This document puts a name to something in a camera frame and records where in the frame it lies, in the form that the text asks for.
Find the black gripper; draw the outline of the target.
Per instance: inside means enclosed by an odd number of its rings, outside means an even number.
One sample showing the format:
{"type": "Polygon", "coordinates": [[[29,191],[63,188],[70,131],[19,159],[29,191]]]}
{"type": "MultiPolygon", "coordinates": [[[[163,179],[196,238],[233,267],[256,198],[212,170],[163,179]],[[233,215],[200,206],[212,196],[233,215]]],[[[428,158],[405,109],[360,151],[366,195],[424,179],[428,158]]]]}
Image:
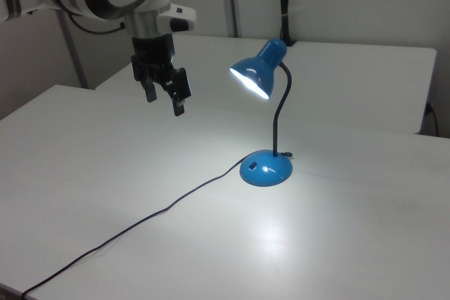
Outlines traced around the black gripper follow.
{"type": "Polygon", "coordinates": [[[172,99],[174,115],[182,115],[184,102],[191,96],[186,70],[175,69],[172,59],[175,55],[173,36],[164,34],[152,39],[132,38],[134,55],[131,64],[136,81],[142,84],[149,103],[157,100],[154,81],[166,83],[166,92],[172,99]]]}

